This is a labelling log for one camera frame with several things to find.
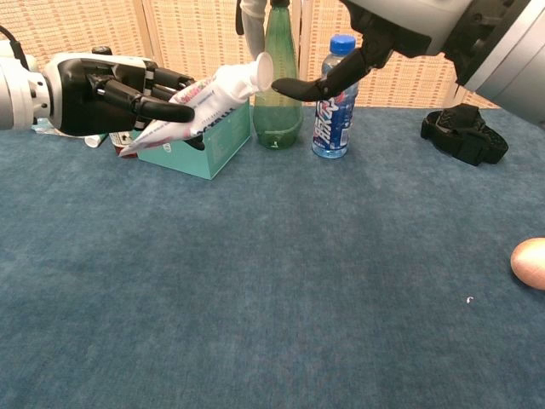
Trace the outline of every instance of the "egg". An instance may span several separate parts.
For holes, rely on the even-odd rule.
[[[545,290],[545,238],[517,245],[511,255],[511,268],[523,283]]]

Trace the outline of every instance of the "toothpaste tube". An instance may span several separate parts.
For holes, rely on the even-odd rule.
[[[272,80],[273,59],[268,53],[259,54],[249,64],[221,66],[214,77],[198,81],[170,99],[169,102],[183,104],[195,110],[195,119],[192,122],[181,124],[154,120],[119,156],[202,135],[242,106],[253,94],[268,90]]]

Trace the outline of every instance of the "bottle label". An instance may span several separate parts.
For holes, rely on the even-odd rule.
[[[314,144],[331,151],[343,149],[348,144],[348,130],[352,125],[355,96],[345,92],[316,103]]]

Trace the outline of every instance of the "green glass bottle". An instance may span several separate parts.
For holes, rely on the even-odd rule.
[[[265,51],[274,63],[274,79],[297,78],[295,48],[291,36],[290,0],[271,0]],[[260,144],[270,149],[293,145],[302,124],[301,102],[274,90],[255,96],[254,127]]]

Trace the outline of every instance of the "teal box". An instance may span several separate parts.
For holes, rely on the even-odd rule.
[[[246,102],[203,134],[198,151],[184,141],[144,149],[138,158],[152,164],[212,180],[251,136],[250,103]]]

